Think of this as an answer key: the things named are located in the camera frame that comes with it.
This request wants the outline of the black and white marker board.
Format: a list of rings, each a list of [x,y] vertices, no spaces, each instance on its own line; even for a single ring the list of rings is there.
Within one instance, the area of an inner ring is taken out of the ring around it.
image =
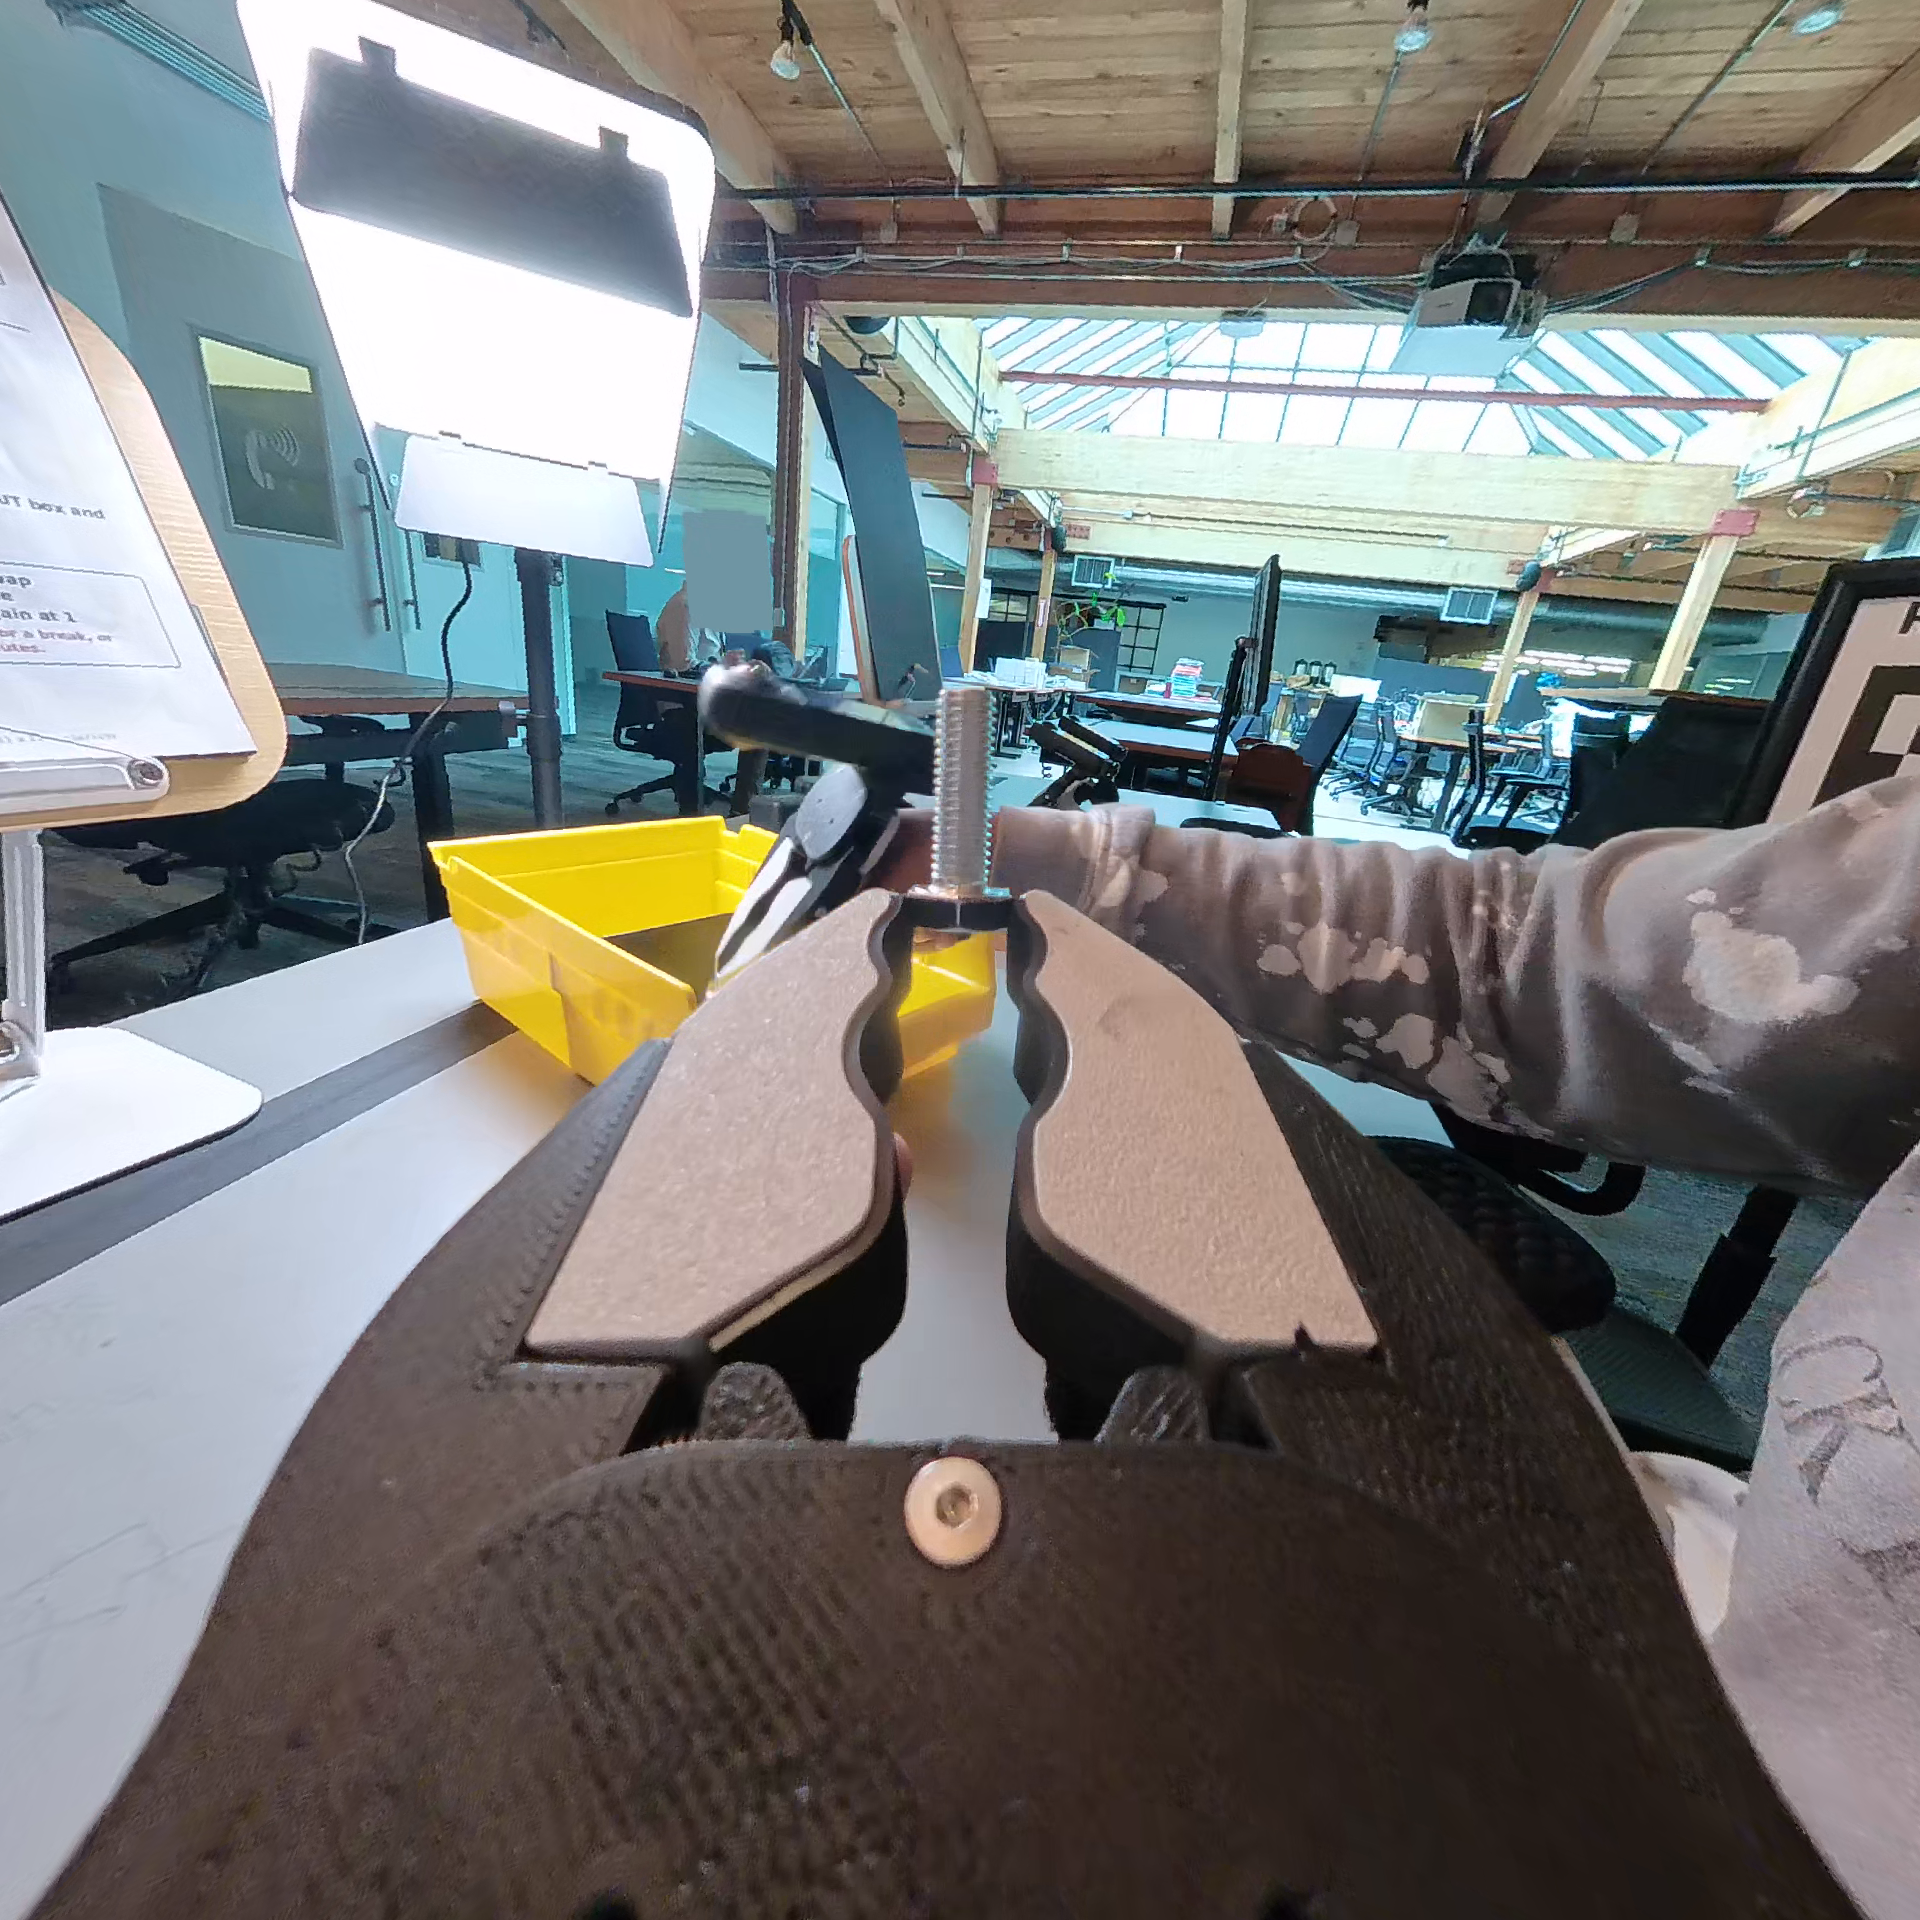
[[[1775,826],[1917,763],[1917,558],[1827,570],[1725,826]]]

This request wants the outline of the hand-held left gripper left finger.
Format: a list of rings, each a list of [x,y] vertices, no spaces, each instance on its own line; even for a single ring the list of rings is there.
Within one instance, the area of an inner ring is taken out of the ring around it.
[[[851,1404],[904,1307],[897,895],[866,891],[719,983],[667,1043],[525,1331],[534,1359],[774,1367]]]

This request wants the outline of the black light panel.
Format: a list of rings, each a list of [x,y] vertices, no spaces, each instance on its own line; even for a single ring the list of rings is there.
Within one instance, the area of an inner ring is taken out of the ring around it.
[[[670,492],[705,130],[395,6],[234,12],[360,423]]]

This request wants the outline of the person's right forearm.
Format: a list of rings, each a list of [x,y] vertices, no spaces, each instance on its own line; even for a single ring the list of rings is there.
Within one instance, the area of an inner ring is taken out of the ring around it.
[[[1789,823],[1458,854],[1008,807],[993,875],[1243,1033],[1499,1134],[1914,1196],[1917,781]]]

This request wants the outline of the brown office desk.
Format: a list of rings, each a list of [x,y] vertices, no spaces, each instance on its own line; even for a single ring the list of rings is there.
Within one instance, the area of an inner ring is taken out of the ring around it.
[[[730,780],[712,787],[704,770],[710,740],[698,708],[698,682],[629,669],[609,669],[602,682],[617,687],[614,746],[670,766],[670,775],[617,794],[607,815],[617,815],[623,803],[667,790],[680,818],[698,813],[710,801],[722,801],[727,815],[741,818],[752,811],[760,788],[793,783],[807,770],[807,762],[793,754],[735,749]]]
[[[334,783],[354,763],[397,762],[413,798],[423,908],[443,921],[448,900],[431,846],[451,836],[446,762],[503,751],[523,729],[525,695],[360,665],[274,662],[287,772],[322,767]]]

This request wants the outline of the black office chair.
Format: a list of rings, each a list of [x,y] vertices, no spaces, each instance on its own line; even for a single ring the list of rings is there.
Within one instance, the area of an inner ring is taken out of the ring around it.
[[[1768,705],[1669,693],[1647,708],[1577,708],[1566,727],[1567,770],[1549,829],[1523,827],[1503,801],[1453,833],[1465,851],[1592,851],[1633,833],[1725,827],[1755,758]]]
[[[327,911],[295,902],[295,867],[314,869],[325,854],[344,854],[362,835],[393,827],[393,807],[360,783],[329,780],[277,780],[246,801],[194,813],[149,821],[61,827],[58,836],[78,849],[129,852],[125,873],[155,890],[179,873],[209,873],[219,890],[128,927],[55,950],[45,959],[45,983],[66,993],[75,966],[137,946],[191,943],[194,958],[168,975],[170,996],[190,996],[208,986],[211,969],[230,950],[258,948],[264,927],[314,940],[327,946],[386,937],[390,927],[354,910]]]

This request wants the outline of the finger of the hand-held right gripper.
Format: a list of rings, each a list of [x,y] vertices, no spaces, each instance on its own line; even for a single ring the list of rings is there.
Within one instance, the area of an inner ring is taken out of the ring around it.
[[[902,801],[896,778],[825,772],[785,818],[737,900],[715,948],[710,983],[733,978],[861,891],[896,836]]]

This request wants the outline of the steel hex bolt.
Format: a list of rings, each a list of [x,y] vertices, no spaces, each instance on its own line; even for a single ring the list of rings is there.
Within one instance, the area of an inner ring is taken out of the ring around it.
[[[910,925],[930,942],[1000,931],[1010,914],[1008,894],[992,882],[989,732],[989,693],[945,685],[934,716],[926,869],[896,887]]]

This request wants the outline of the black and white gripper tool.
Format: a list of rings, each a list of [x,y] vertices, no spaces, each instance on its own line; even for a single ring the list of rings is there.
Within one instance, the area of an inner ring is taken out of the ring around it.
[[[1032,722],[1025,737],[1045,762],[1061,763],[1061,772],[1045,781],[1025,807],[1085,810],[1119,803],[1123,748],[1117,740],[1070,718],[1061,722]]]

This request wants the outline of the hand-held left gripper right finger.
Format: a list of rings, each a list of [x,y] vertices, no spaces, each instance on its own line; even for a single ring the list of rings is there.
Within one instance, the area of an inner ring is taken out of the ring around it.
[[[1232,1023],[1045,891],[1017,900],[1008,988],[1025,1115],[1008,1306],[1054,1404],[1139,1369],[1207,1394],[1243,1365],[1370,1358],[1376,1321]]]

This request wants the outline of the black bin divider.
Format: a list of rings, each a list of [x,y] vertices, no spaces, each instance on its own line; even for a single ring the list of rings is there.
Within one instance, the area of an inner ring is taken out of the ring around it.
[[[688,918],[607,934],[607,943],[654,971],[677,978],[694,1002],[707,995],[715,955],[728,933],[728,917]]]

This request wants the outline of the wooden clipboard board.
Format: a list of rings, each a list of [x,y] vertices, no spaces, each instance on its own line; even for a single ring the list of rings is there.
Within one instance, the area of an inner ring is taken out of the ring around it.
[[[161,548],[224,669],[254,749],[248,756],[202,758],[66,758],[11,770],[1,758],[1,827],[149,821],[240,803],[274,780],[285,754],[285,724],[272,676],[143,381],[101,327],[55,294],[45,279],[43,284],[102,401]]]

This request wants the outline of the yellow plastic bin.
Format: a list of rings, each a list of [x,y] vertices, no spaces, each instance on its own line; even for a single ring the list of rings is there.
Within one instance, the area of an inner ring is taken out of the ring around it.
[[[670,1041],[698,1004],[607,934],[730,910],[771,835],[719,818],[613,823],[495,835],[431,846],[471,988],[562,1068],[602,1084],[641,1043]],[[809,1043],[802,988],[723,1038],[712,1065],[752,1092]],[[950,1060],[993,1017],[997,958],[987,934],[919,946],[897,1009],[902,1077]]]

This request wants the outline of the person's spattered grey sweatshirt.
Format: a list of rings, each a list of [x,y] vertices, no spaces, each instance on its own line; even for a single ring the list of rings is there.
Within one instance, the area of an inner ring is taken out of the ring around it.
[[[1917,1915],[1917,1157],[1770,1348],[1712,1638],[1741,1723],[1865,1915]]]

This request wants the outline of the ceiling projector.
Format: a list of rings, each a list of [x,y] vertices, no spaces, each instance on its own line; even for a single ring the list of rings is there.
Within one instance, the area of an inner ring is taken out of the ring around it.
[[[1543,265],[1535,254],[1465,246],[1440,255],[1411,299],[1393,377],[1465,377],[1491,383],[1545,325]]]

